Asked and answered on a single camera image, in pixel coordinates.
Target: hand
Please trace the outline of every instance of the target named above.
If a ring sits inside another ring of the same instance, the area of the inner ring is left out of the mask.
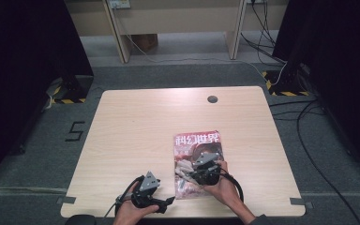
[[[133,189],[137,186],[136,182],[129,190],[132,192]],[[139,222],[140,219],[145,217],[148,214],[152,214],[159,209],[157,205],[150,205],[145,208],[138,208],[134,206],[131,200],[124,201],[122,206],[119,208],[118,213],[116,214],[115,221],[113,225],[135,225]]]
[[[228,171],[226,161],[217,161],[217,164],[224,171]],[[214,186],[203,186],[203,189],[211,193],[219,202],[229,206],[241,218],[244,224],[249,224],[256,218],[239,198],[235,185],[225,177],[220,176],[217,184]]]
[[[221,169],[228,171],[226,161],[217,161]],[[235,204],[241,203],[235,185],[223,176],[220,176],[218,183],[214,186],[203,186],[203,189],[211,193],[219,202],[232,207]]]

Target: magazine cover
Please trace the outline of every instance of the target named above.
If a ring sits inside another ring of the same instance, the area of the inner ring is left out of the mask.
[[[181,133],[174,136],[174,187],[177,200],[193,199],[210,194],[205,192],[187,173],[202,153],[218,153],[224,160],[218,131]]]

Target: floor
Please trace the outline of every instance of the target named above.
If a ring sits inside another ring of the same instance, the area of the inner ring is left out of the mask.
[[[260,31],[243,32],[245,38],[258,43]],[[278,31],[270,31],[273,39]],[[159,34],[158,46],[145,54],[136,48],[127,64],[122,64],[113,37],[81,37],[92,67],[126,67],[148,65],[220,64],[231,62],[276,63],[251,48],[241,39],[236,60],[230,60],[223,33]],[[262,45],[269,45],[267,39]]]

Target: wall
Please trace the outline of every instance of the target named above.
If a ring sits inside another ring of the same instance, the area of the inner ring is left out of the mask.
[[[66,0],[65,2],[80,36],[111,36],[113,34],[102,0]],[[289,0],[268,0],[267,21],[270,30],[279,29],[288,2]],[[263,5],[257,4],[254,7],[263,21]],[[261,28],[251,5],[247,5],[242,30],[260,30]]]

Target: wooden table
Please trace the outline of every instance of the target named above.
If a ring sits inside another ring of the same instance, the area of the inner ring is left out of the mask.
[[[216,96],[217,103],[208,102]],[[85,141],[61,214],[103,217],[138,176],[161,180],[155,198],[174,196],[173,136],[218,130],[230,173],[256,214],[302,216],[300,199],[263,90],[254,86],[114,90],[104,92]],[[213,197],[176,200],[150,218],[228,218]]]

